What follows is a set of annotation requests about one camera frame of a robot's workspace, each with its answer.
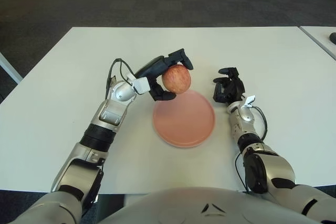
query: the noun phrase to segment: table leg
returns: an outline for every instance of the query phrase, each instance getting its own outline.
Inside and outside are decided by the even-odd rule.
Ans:
[[[6,58],[0,52],[0,66],[5,69],[9,76],[19,84],[22,81],[22,77],[19,73],[13,68],[13,66],[6,60]]]

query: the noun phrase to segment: small object on floor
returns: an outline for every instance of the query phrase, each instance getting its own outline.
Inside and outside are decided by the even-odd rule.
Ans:
[[[329,39],[336,45],[336,33],[330,34]]]

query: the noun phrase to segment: white table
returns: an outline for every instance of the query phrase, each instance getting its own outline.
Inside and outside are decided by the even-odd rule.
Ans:
[[[212,135],[195,148],[165,144],[152,127],[154,101],[137,97],[110,148],[100,193],[242,190],[228,114],[212,100],[212,79],[232,66],[266,114],[266,143],[291,163],[297,183],[335,183],[336,62],[299,28],[73,28],[0,104],[0,188],[50,190],[104,97],[114,58],[135,71],[180,48],[194,65],[191,88],[214,107]]]
[[[331,33],[336,33],[336,27],[301,26],[300,29],[336,60],[336,45],[329,39]]]

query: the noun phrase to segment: black joint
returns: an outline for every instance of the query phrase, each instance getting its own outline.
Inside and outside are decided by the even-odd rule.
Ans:
[[[64,191],[66,193],[69,193],[73,196],[75,196],[76,199],[78,199],[78,201],[81,201],[83,199],[84,193],[79,190],[76,187],[73,186],[68,186],[68,185],[61,185],[58,189],[58,191]]]
[[[116,133],[110,129],[90,124],[85,131],[80,144],[101,152],[107,152],[115,135]]]
[[[308,202],[308,204],[306,204],[305,208],[302,210],[302,214],[303,215],[307,215],[307,213],[309,212],[310,208],[317,202],[317,200],[312,199],[311,201]]]
[[[293,189],[296,187],[296,184],[293,181],[286,178],[273,178],[271,181],[276,188]]]
[[[242,153],[243,150],[250,144],[256,144],[256,143],[262,143],[260,137],[254,133],[246,133],[239,138],[238,147],[240,152]]]
[[[263,160],[256,155],[244,157],[245,176],[248,187],[257,194],[267,192],[266,169]]]

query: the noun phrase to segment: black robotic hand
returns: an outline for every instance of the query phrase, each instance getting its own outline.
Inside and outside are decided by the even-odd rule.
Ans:
[[[214,100],[228,104],[241,101],[245,88],[243,82],[238,77],[238,70],[236,68],[222,68],[218,73],[226,74],[228,77],[214,79],[214,83],[216,83]]]
[[[176,97],[173,92],[165,91],[157,83],[158,76],[164,74],[169,67],[181,62],[187,69],[194,69],[187,55],[185,55],[184,49],[180,49],[176,52],[172,52],[168,57],[158,56],[151,60],[143,68],[135,73],[136,78],[147,77],[151,90],[149,93],[155,101],[167,101]]]

